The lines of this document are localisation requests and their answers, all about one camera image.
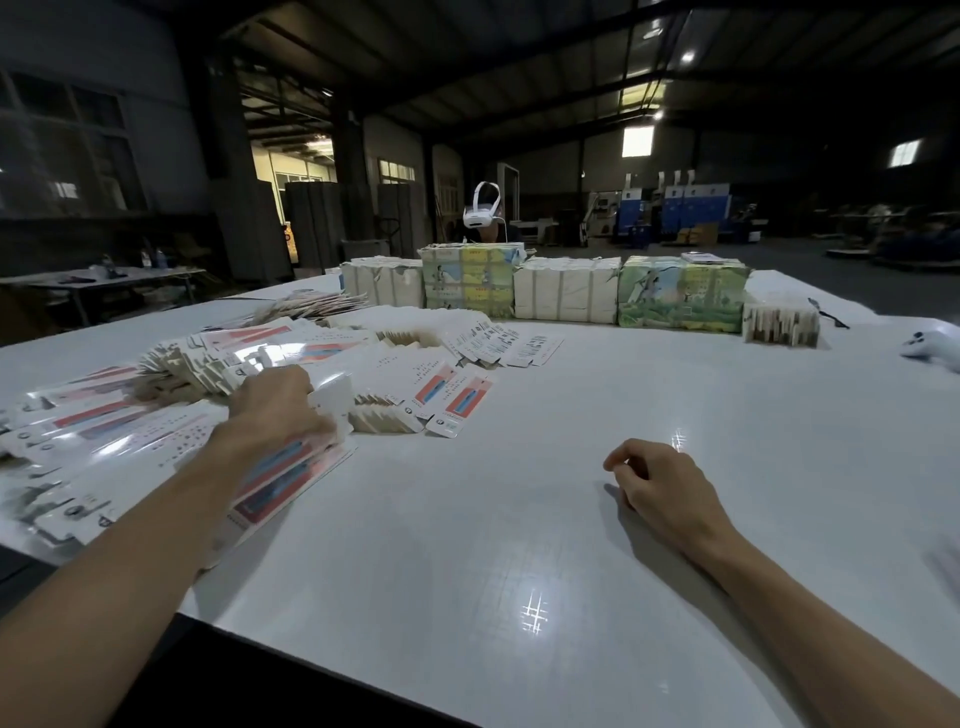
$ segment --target stacked cardboard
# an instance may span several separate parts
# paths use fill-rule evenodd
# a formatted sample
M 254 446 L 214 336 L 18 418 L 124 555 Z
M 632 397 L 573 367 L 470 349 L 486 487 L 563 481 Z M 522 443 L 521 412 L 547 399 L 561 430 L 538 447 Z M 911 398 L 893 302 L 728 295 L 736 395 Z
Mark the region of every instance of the stacked cardboard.
M 531 258 L 514 273 L 518 319 L 616 322 L 620 258 Z
M 620 272 L 619 324 L 739 333 L 749 275 L 739 260 L 699 264 L 632 255 Z
M 366 295 L 374 305 L 423 308 L 423 263 L 399 257 L 356 257 L 340 266 L 349 296 Z
M 522 243 L 442 243 L 421 248 L 427 308 L 469 308 L 492 318 L 514 315 L 514 270 Z

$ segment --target workbench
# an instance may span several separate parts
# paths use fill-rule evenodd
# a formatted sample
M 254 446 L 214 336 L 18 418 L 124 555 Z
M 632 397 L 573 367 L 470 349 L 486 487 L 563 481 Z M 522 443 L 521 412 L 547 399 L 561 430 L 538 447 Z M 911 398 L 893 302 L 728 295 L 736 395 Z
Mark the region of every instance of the workbench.
M 861 323 L 869 309 L 812 290 L 852 326 L 824 321 L 820 351 L 511 322 L 565 340 L 543 367 L 497 369 L 454 440 L 352 436 L 350 459 L 202 576 L 181 613 L 484 726 L 805 725 L 725 596 L 618 505 L 601 463 L 639 437 L 689 452 L 749 539 L 960 692 L 960 610 L 924 563 L 960 530 L 960 376 L 898 356 L 929 321 Z M 6 347 L 3 400 L 258 305 Z M 0 543 L 67 558 L 3 514 Z
M 0 284 L 44 288 L 48 291 L 67 291 L 70 294 L 73 304 L 77 307 L 77 314 L 80 316 L 81 323 L 85 327 L 88 327 L 90 326 L 90 319 L 84 308 L 82 296 L 84 291 L 147 285 L 150 283 L 164 282 L 169 279 L 179 279 L 183 282 L 183 287 L 186 289 L 187 298 L 191 303 L 195 303 L 196 299 L 193 295 L 193 285 L 190 282 L 190 277 L 198 273 L 203 273 L 204 269 L 192 267 L 136 268 L 133 266 L 118 266 L 116 271 L 121 275 L 114 279 L 95 279 L 91 271 L 82 268 L 75 271 L 39 273 L 31 276 L 0 279 Z M 85 279 L 85 282 L 72 279 Z

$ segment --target concrete floor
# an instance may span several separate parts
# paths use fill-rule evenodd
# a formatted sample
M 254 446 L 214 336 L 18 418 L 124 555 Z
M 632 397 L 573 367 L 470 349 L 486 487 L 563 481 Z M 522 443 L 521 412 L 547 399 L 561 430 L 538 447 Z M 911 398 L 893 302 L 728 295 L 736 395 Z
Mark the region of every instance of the concrete floor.
M 712 252 L 736 257 L 752 268 L 774 269 L 841 298 L 863 303 L 885 316 L 926 316 L 960 324 L 960 275 L 892 270 L 866 260 L 824 257 L 836 240 L 769 238 L 757 245 L 720 245 Z M 691 248 L 653 245 L 646 255 L 679 255 Z M 644 254 L 591 238 L 586 248 L 540 248 L 540 255 L 559 257 L 626 257 Z

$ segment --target vr headset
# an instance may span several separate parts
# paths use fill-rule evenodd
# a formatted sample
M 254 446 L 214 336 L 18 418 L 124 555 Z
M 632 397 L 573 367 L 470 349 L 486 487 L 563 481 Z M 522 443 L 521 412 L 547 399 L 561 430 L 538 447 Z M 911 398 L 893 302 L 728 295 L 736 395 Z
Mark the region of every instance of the vr headset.
M 496 200 L 492 205 L 480 203 L 480 190 L 488 184 L 496 190 Z M 497 208 L 500 207 L 500 188 L 493 182 L 480 182 L 473 190 L 473 208 L 464 207 L 464 225 L 468 228 L 486 228 L 493 224 Z

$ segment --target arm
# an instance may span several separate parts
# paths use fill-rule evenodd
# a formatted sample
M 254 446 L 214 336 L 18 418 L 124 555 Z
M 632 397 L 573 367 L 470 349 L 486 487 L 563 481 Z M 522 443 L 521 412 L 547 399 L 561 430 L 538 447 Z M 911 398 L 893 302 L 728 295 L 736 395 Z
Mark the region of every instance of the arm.
M 807 591 L 733 527 L 689 455 L 628 440 L 604 462 L 627 504 L 713 576 L 831 726 L 955 726 L 960 698 Z
M 230 418 L 0 621 L 0 716 L 17 726 L 107 722 L 177 612 L 243 475 L 289 437 L 328 428 L 300 367 L 252 377 Z

